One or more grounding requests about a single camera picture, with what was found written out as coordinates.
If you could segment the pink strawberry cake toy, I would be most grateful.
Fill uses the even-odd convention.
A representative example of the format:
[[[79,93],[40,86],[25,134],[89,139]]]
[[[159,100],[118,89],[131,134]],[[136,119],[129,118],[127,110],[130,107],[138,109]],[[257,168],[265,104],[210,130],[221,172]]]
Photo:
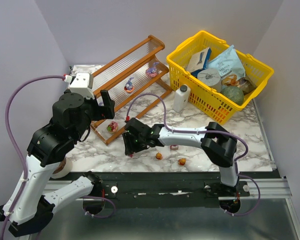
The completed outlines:
[[[112,134],[116,133],[118,129],[119,129],[119,125],[116,121],[111,121],[106,127],[106,130]]]

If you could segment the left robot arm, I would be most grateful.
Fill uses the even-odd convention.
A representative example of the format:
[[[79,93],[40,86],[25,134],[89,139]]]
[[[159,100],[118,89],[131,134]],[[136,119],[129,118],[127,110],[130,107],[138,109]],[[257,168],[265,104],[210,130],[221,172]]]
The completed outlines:
[[[115,101],[107,90],[100,93],[102,106],[95,97],[86,99],[66,92],[52,105],[49,123],[33,134],[20,180],[9,201],[0,206],[0,221],[11,223],[8,230],[14,237],[40,232],[58,210],[76,199],[102,197],[102,180],[91,171],[57,191],[43,193],[53,172],[89,131],[91,122],[114,118]]]

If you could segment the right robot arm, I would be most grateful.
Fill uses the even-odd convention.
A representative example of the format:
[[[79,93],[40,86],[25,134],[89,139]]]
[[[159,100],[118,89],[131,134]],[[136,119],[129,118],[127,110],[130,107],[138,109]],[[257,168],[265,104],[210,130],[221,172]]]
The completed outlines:
[[[186,146],[201,149],[209,160],[219,167],[220,181],[235,187],[239,180],[234,163],[238,140],[216,122],[206,127],[172,128],[164,124],[148,126],[137,118],[131,118],[122,134],[125,155],[131,156],[148,148]]]

